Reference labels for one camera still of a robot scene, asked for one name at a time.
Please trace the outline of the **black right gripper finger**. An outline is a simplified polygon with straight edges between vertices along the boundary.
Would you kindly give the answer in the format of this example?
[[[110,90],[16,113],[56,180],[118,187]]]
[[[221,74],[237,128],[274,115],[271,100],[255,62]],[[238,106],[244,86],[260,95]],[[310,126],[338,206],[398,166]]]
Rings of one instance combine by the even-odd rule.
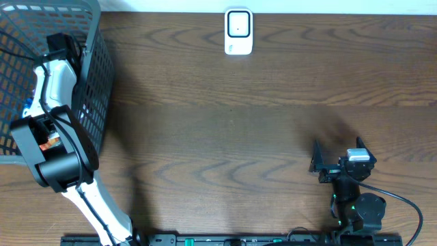
[[[356,138],[356,147],[360,149],[358,155],[359,161],[370,161],[372,163],[377,162],[376,157],[371,153],[360,137]]]
[[[313,155],[311,157],[311,162],[309,166],[309,172],[319,172],[322,170],[324,166],[324,160],[322,156],[322,149],[317,140],[314,141],[313,144]]]

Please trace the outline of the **blue Oreo cookie pack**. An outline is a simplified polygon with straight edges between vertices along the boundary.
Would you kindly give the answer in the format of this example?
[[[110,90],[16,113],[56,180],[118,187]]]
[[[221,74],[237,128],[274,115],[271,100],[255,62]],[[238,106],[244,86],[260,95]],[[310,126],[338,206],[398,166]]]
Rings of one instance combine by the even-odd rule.
[[[33,97],[26,99],[21,118],[30,116],[32,115],[32,113],[33,113]]]

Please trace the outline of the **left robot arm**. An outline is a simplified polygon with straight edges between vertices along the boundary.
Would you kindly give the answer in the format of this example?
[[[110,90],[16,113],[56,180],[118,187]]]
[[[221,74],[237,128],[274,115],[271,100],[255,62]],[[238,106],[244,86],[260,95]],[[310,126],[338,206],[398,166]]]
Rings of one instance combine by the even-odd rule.
[[[70,106],[82,68],[79,43],[66,33],[47,36],[48,54],[32,53],[36,87],[10,130],[35,181],[70,200],[101,245],[141,245],[132,219],[115,203],[99,174],[96,149]]]

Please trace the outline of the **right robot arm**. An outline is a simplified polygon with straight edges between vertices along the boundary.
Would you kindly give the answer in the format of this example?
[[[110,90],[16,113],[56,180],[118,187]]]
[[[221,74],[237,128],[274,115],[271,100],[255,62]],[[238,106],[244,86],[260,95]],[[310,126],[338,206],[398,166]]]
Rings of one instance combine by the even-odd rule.
[[[330,233],[338,245],[375,245],[374,235],[382,229],[386,201],[374,193],[361,193],[360,185],[371,175],[377,159],[361,138],[356,147],[346,150],[336,164],[325,164],[317,141],[309,171],[319,174],[320,183],[333,185],[331,214],[339,220],[339,229]]]

